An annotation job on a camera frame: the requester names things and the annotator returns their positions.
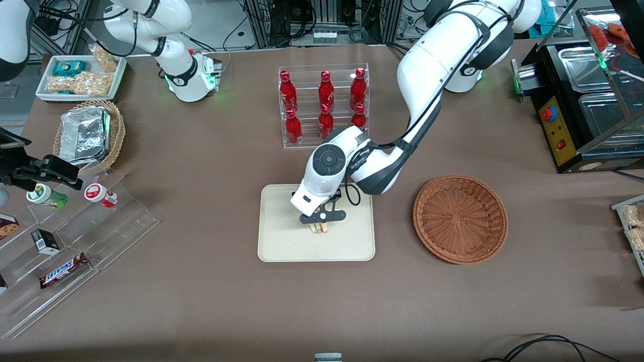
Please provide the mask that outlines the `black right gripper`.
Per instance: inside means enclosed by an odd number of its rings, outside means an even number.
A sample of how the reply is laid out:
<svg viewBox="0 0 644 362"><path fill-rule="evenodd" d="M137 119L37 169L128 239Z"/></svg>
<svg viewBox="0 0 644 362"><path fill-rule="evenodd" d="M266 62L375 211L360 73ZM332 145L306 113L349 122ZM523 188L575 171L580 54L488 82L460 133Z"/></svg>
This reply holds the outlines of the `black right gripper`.
<svg viewBox="0 0 644 362"><path fill-rule="evenodd" d="M53 154L36 159L25 151L2 151L1 177L5 186L33 191L38 183L58 183L79 191L83 181L78 172L78 167Z"/></svg>

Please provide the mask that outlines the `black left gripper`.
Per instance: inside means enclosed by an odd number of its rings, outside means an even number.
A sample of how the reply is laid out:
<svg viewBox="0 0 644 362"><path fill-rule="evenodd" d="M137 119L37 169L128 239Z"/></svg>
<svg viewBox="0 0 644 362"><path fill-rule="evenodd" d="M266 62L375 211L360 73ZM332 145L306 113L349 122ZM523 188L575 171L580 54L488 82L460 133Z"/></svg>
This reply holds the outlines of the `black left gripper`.
<svg viewBox="0 0 644 362"><path fill-rule="evenodd" d="M340 189L323 204L321 204L312 215L300 215L301 224L326 224L328 222L343 221L347 213L343 209L336 207L336 202L341 199L342 192Z"/></svg>

